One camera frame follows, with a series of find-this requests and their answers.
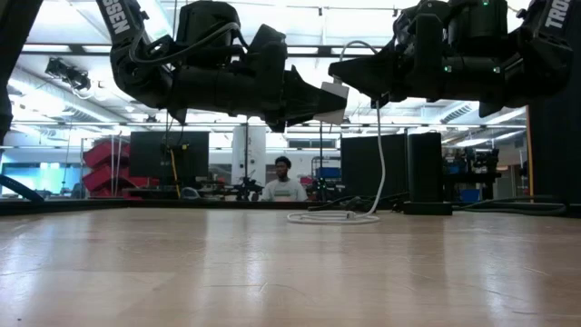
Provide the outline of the black curtain with yellow edge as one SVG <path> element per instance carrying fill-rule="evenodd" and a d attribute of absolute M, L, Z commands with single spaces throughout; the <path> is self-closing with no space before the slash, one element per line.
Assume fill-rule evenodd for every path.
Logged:
<path fill-rule="evenodd" d="M 581 204 L 581 111 L 531 105 L 527 121 L 533 194 Z"/>

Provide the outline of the black diagonal frame brace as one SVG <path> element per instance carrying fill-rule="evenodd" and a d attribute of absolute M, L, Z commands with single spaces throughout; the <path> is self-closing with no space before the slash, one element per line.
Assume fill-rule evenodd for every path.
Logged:
<path fill-rule="evenodd" d="M 7 187 L 9 190 L 14 191 L 16 194 L 33 203 L 41 203 L 44 201 L 44 198 L 40 194 L 6 175 L 0 174 L 0 185 Z"/>

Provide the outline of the black aluminium table frame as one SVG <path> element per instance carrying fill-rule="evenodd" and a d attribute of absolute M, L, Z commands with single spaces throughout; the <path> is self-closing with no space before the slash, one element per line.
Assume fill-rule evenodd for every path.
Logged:
<path fill-rule="evenodd" d="M 384 201 L 378 205 L 380 210 L 403 213 L 402 201 Z M 518 213 L 527 215 L 562 216 L 581 219 L 581 204 L 568 203 L 531 203 L 491 201 L 480 204 L 451 203 L 452 212 L 466 210 L 485 213 Z M 0 202 L 0 216 L 34 213 L 62 213 L 122 208 L 155 209 L 227 209 L 227 210 L 308 210 L 317 203 L 272 203 L 272 202 L 224 202 L 204 200 L 62 200 L 33 203 L 28 201 Z"/>

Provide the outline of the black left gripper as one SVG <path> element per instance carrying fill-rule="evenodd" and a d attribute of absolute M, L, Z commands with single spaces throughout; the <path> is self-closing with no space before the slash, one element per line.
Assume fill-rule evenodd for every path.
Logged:
<path fill-rule="evenodd" d="M 239 36 L 240 18 L 227 3 L 196 1 L 181 8 L 177 43 L 202 45 L 172 73 L 172 118 L 183 123 L 189 109 L 259 116 L 273 133 L 284 133 L 315 114 L 347 106 L 348 99 L 306 83 L 295 66 L 285 71 L 277 45 L 267 45 L 266 53 L 249 63 L 250 44 L 235 44 Z"/>

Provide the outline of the black monitor screen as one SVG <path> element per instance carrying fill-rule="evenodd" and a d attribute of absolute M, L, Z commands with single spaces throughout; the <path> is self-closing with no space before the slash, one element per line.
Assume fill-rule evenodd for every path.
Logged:
<path fill-rule="evenodd" d="M 134 132 L 130 175 L 157 178 L 163 186 L 197 187 L 209 172 L 208 132 Z"/>

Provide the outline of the black ceiling-hung device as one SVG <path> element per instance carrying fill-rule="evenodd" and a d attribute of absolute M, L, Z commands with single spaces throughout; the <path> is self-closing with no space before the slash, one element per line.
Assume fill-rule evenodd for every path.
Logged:
<path fill-rule="evenodd" d="M 92 86 L 87 72 L 66 64 L 61 58 L 50 58 L 44 72 L 53 79 L 60 79 L 75 91 L 88 91 Z"/>

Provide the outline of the black partition panel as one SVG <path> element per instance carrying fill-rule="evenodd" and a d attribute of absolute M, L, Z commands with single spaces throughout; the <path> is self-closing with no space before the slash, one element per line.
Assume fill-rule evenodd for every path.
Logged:
<path fill-rule="evenodd" d="M 408 190 L 405 136 L 382 135 L 381 144 L 386 170 L 381 196 L 405 193 Z M 340 157 L 346 195 L 376 195 L 382 176 L 378 137 L 343 138 Z"/>

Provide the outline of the black ceiling light track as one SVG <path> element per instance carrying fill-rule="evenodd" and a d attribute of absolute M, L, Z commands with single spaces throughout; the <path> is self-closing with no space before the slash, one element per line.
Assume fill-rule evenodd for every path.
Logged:
<path fill-rule="evenodd" d="M 24 55 L 77 55 L 77 56 L 108 56 L 110 45 L 81 45 L 81 44 L 25 44 L 22 50 Z M 323 57 L 331 58 L 340 55 L 337 46 L 288 46 L 291 57 Z"/>

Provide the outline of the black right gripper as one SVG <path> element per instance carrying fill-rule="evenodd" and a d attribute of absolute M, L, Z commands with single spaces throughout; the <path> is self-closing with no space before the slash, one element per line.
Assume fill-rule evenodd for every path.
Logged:
<path fill-rule="evenodd" d="M 389 100 L 490 101 L 498 98 L 517 54 L 507 30 L 507 0 L 448 0 L 437 37 L 415 45 L 386 45 L 378 53 L 335 62 L 329 74 L 370 97 L 381 109 Z M 406 80 L 414 65 L 415 93 Z"/>

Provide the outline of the red stacked shelving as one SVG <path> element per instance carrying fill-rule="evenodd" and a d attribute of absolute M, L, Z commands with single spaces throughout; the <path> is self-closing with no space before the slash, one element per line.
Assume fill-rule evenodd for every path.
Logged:
<path fill-rule="evenodd" d="M 123 197 L 125 189 L 158 186 L 152 177 L 130 175 L 130 145 L 124 141 L 105 140 L 83 153 L 90 170 L 83 174 L 83 184 L 92 197 Z"/>

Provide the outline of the black background robot station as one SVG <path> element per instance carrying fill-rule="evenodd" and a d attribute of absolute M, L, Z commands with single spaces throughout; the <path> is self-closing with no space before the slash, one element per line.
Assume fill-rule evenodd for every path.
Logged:
<path fill-rule="evenodd" d="M 480 201 L 494 198 L 493 185 L 500 176 L 497 171 L 499 150 L 478 150 L 473 147 L 451 149 L 443 155 L 444 200 L 463 203 L 459 199 L 462 189 L 478 188 Z"/>

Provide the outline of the person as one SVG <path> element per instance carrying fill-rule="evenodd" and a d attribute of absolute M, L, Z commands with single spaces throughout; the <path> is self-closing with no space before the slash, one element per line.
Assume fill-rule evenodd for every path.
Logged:
<path fill-rule="evenodd" d="M 267 183 L 262 189 L 261 200 L 264 202 L 306 202 L 308 196 L 304 187 L 289 177 L 291 161 L 286 156 L 275 160 L 277 178 Z"/>

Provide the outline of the white power adapter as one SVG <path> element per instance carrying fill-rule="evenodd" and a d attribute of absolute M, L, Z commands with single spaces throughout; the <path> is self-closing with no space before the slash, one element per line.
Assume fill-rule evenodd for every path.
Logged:
<path fill-rule="evenodd" d="M 347 100 L 349 96 L 349 88 L 342 83 L 323 82 L 321 84 L 321 89 L 323 91 L 330 92 L 331 94 L 335 94 L 341 97 L 343 100 Z M 342 108 L 338 110 L 315 114 L 313 119 L 321 123 L 341 125 L 344 118 L 345 109 L 346 105 L 343 105 Z"/>

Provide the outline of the black background gantry frame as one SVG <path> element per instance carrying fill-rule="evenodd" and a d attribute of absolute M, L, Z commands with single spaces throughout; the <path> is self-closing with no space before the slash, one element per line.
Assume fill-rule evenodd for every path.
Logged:
<path fill-rule="evenodd" d="M 268 156 L 273 154 L 276 158 L 286 156 L 291 161 L 291 177 L 297 180 L 305 189 L 308 198 L 308 188 L 314 180 L 319 179 L 316 170 L 325 167 L 323 162 L 322 148 L 268 148 L 267 129 L 262 126 L 250 126 L 243 123 L 241 127 L 234 129 L 234 140 L 232 141 L 232 152 L 237 155 L 236 162 L 232 164 L 232 173 L 237 176 L 232 177 L 232 181 L 241 182 L 242 177 L 254 179 L 263 188 L 268 183 L 269 177 L 276 177 L 276 171 L 269 161 Z"/>

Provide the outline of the black tower power strip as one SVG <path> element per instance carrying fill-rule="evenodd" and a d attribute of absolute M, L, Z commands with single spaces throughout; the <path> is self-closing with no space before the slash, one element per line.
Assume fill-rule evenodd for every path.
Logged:
<path fill-rule="evenodd" d="M 404 214 L 452 214 L 452 205 L 444 201 L 440 133 L 408 136 L 407 173 L 409 199 L 403 204 Z"/>

